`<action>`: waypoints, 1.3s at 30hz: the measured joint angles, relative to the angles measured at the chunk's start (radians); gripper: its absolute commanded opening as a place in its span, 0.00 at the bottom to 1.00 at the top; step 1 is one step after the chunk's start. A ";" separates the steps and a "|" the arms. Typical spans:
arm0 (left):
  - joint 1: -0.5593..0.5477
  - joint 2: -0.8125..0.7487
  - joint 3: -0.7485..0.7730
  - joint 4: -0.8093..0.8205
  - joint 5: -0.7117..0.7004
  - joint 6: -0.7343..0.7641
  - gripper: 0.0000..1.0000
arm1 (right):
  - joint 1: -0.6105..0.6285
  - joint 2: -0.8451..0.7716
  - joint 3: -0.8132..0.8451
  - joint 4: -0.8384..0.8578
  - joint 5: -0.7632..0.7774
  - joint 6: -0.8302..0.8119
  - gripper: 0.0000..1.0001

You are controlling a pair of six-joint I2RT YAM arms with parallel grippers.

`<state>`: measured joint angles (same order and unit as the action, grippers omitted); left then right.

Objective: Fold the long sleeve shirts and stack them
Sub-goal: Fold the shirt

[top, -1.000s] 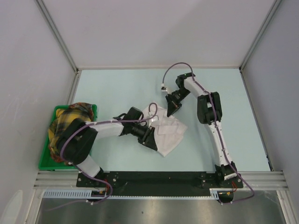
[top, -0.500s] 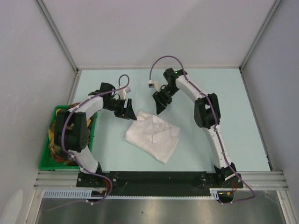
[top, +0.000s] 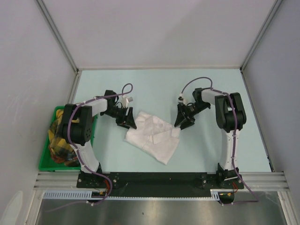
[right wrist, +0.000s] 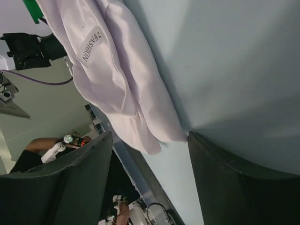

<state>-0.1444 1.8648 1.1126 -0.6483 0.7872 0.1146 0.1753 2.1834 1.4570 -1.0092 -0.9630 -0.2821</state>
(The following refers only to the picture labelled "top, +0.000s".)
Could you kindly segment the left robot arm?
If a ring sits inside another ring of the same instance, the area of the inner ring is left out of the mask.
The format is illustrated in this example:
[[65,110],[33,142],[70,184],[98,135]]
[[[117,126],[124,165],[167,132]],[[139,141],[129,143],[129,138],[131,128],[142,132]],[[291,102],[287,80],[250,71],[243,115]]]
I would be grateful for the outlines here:
[[96,96],[79,104],[67,104],[64,107],[59,136],[71,145],[77,155],[81,171],[89,173],[87,182],[97,188],[103,184],[104,178],[100,162],[96,159],[91,138],[93,119],[97,115],[108,115],[115,118],[116,124],[124,128],[136,129],[133,108],[129,107],[133,99],[124,94],[116,94],[106,90],[103,96]]

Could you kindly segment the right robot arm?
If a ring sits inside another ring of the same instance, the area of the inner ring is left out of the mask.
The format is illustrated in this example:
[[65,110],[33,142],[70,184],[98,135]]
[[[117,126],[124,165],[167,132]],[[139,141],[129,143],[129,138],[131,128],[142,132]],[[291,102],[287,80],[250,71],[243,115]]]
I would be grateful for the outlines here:
[[195,101],[187,103],[183,93],[179,95],[174,126],[183,130],[194,125],[195,116],[214,105],[216,123],[221,129],[222,145],[221,158],[213,180],[223,189],[243,189],[244,183],[239,174],[236,155],[238,138],[247,117],[240,94],[229,94],[213,88],[197,88],[192,96]]

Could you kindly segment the white long sleeve shirt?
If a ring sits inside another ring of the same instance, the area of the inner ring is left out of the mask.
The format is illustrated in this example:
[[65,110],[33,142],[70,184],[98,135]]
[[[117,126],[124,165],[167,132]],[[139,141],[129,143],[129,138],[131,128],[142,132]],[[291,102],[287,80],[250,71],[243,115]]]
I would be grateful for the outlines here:
[[179,145],[180,128],[143,111],[135,124],[137,128],[127,131],[125,141],[167,165]]

